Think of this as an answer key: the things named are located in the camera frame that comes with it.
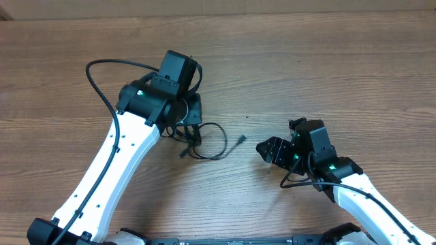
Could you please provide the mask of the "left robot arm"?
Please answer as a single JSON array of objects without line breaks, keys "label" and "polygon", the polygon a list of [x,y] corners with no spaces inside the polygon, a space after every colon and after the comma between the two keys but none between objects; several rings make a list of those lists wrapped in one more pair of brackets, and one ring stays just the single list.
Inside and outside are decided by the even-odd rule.
[{"label": "left robot arm", "polygon": [[201,65],[168,50],[160,68],[126,84],[110,110],[112,124],[96,157],[67,201],[50,220],[36,218],[27,231],[30,244],[146,244],[147,239],[108,228],[131,177],[163,131],[200,121],[198,86],[192,86]]}]

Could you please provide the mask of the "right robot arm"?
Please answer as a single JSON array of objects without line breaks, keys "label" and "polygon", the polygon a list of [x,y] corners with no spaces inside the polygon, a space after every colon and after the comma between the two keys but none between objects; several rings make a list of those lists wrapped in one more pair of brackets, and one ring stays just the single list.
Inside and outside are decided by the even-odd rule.
[{"label": "right robot arm", "polygon": [[262,159],[287,174],[283,189],[312,186],[350,213],[373,244],[434,244],[435,238],[405,218],[374,187],[363,169],[340,157],[322,120],[289,122],[291,140],[270,137],[256,146]]}]

